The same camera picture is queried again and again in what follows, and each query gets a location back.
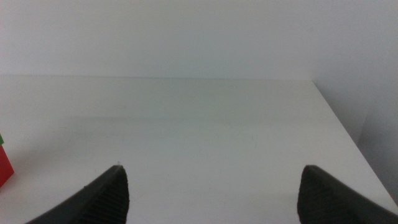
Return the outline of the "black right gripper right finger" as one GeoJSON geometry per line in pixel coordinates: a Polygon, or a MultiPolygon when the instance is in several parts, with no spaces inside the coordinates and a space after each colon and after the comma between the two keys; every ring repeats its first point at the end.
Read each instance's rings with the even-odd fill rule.
{"type": "Polygon", "coordinates": [[[302,171],[297,213],[305,224],[397,224],[396,214],[315,165],[302,171]]]}

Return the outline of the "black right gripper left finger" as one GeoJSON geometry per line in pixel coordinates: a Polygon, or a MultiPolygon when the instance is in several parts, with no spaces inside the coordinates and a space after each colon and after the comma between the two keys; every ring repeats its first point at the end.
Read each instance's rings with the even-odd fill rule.
{"type": "Polygon", "coordinates": [[[122,165],[110,167],[61,204],[31,220],[30,224],[127,222],[129,189],[122,165]]]}

